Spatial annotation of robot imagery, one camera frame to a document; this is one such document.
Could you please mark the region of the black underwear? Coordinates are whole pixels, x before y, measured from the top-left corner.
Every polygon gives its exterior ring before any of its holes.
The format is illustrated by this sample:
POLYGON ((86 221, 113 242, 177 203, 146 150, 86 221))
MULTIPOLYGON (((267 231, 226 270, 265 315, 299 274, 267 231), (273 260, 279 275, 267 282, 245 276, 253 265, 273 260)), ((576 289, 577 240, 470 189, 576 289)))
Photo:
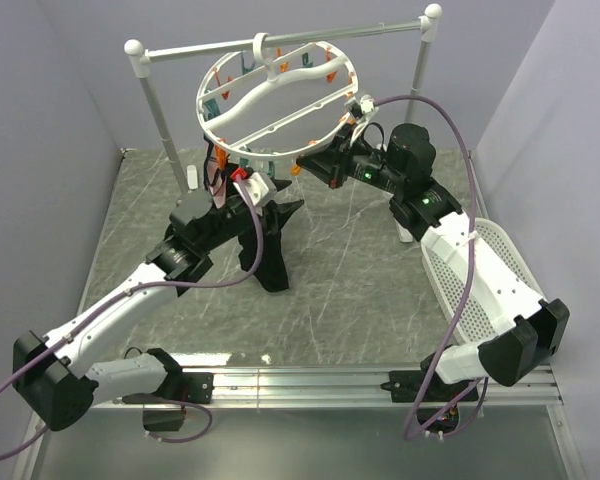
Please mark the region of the black underwear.
MULTIPOLYGON (((242 247, 239 253, 241 269, 248 271, 256 258, 258 245, 256 232, 240 234, 237 238, 242 247)), ((263 252, 254 276, 262 288, 269 293, 278 293, 290 288, 281 242, 282 230, 271 235, 263 234, 263 252)))

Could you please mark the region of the white round clip hanger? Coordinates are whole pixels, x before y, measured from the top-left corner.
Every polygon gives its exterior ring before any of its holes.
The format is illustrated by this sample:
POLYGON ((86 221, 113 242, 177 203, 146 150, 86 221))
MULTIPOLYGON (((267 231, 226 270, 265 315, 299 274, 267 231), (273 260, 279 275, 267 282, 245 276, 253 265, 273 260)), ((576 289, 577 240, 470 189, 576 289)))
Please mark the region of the white round clip hanger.
POLYGON ((331 43, 258 44, 213 64, 198 87, 196 116, 220 166, 293 160, 353 125, 348 103, 358 91, 352 61, 331 43))

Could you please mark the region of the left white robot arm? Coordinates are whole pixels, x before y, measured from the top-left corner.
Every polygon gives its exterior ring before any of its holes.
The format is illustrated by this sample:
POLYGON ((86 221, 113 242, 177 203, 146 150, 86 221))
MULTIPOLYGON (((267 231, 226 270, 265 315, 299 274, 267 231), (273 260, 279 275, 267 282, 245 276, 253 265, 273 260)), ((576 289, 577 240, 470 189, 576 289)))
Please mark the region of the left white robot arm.
POLYGON ((269 293, 288 289, 281 252, 282 229, 303 200, 278 203, 287 180, 254 174, 231 182, 217 206, 205 190, 180 197, 163 240, 130 276, 91 308, 43 336, 23 334, 13 347, 14 389, 52 431, 76 423, 93 406, 141 395, 160 402, 183 401, 182 366, 152 348, 131 359, 100 360, 107 348, 160 306, 191 289, 213 263, 210 254, 236 239, 245 277, 269 293))

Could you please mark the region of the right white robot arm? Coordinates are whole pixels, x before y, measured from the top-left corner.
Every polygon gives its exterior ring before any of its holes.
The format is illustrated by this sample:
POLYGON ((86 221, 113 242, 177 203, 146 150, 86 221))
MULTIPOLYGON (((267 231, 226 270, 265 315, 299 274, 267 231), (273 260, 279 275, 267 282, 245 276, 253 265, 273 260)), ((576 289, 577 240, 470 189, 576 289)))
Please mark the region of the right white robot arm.
POLYGON ((562 300, 547 300, 529 287, 480 237, 474 219, 434 179, 435 158, 428 131, 402 123, 384 148, 372 147, 359 128, 347 125, 328 146, 296 163, 332 189, 355 179, 390 193, 394 219, 464 281, 464 297, 486 313, 486 339, 445 347, 437 365, 421 374, 422 391, 440 400, 464 380, 518 383, 556 353, 570 311, 562 300))

